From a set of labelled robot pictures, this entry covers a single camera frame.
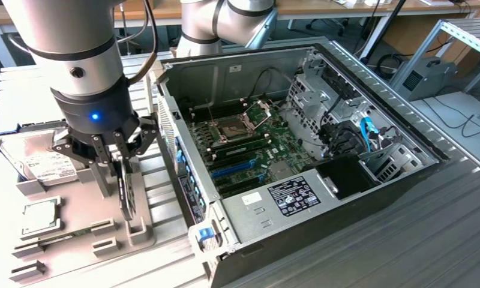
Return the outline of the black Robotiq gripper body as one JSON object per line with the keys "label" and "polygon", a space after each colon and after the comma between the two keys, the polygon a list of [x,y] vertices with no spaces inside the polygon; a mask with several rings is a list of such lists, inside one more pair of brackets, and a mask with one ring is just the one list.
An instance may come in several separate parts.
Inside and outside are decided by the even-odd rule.
{"label": "black Robotiq gripper body", "polygon": [[67,95],[52,89],[55,100],[61,109],[67,130],[84,142],[83,135],[102,135],[106,145],[124,145],[127,138],[139,127],[134,111],[127,77],[120,77],[106,91],[87,95]]}

